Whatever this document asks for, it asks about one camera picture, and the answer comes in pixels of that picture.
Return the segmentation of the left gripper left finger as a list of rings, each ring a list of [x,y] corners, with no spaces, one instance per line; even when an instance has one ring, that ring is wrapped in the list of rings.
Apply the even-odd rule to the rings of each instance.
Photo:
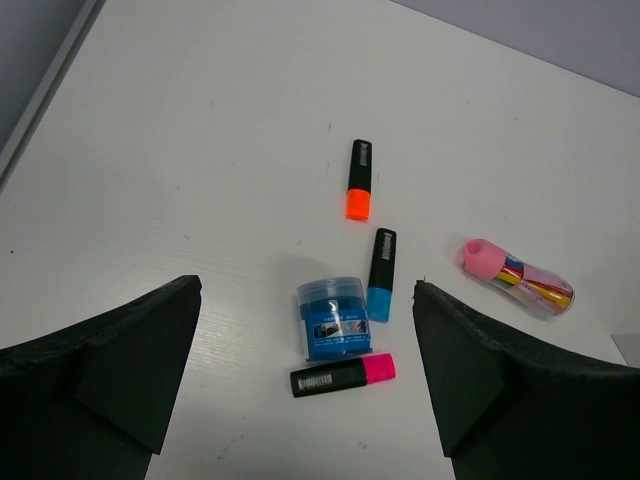
[[[144,478],[168,431],[201,289],[184,275],[2,349],[2,478]]]

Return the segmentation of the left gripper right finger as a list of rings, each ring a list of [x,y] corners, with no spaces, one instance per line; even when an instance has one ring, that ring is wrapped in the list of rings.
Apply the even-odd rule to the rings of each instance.
[[[413,317],[457,478],[638,477],[637,369],[546,343],[425,281]]]

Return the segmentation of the blue slime jar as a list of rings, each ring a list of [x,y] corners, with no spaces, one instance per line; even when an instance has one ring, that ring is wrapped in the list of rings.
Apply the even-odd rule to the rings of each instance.
[[[299,286],[296,294],[307,362],[343,359],[372,351],[359,278],[312,281]]]

